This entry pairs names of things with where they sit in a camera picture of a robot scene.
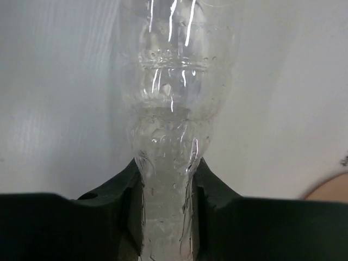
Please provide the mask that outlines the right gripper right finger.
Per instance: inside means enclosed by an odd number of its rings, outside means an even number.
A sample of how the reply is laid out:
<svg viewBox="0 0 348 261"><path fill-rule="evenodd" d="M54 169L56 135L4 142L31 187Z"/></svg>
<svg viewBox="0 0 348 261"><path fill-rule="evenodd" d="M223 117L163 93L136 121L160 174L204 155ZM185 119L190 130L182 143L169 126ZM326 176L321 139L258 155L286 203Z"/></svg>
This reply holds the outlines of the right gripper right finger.
<svg viewBox="0 0 348 261"><path fill-rule="evenodd" d="M243 197L204 160L192 191L194 260L347 260L344 203Z"/></svg>

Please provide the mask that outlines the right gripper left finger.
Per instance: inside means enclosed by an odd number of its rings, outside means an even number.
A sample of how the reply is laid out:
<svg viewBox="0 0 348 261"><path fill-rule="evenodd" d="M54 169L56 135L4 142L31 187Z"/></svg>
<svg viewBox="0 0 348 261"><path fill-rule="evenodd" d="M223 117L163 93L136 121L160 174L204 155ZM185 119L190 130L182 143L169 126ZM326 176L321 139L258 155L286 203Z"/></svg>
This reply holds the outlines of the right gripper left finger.
<svg viewBox="0 0 348 261"><path fill-rule="evenodd" d="M132 160L78 199L1 194L1 260L137 260L142 182Z"/></svg>

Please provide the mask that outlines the clear bottle white cap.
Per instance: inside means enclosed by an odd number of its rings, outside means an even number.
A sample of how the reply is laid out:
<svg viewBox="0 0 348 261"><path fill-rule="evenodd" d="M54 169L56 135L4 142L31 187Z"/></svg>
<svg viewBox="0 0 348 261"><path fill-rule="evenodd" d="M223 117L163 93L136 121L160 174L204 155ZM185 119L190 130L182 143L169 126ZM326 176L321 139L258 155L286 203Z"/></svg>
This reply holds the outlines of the clear bottle white cap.
<svg viewBox="0 0 348 261"><path fill-rule="evenodd" d="M117 80L142 181L140 260L194 260L193 175L232 86L243 1L120 1Z"/></svg>

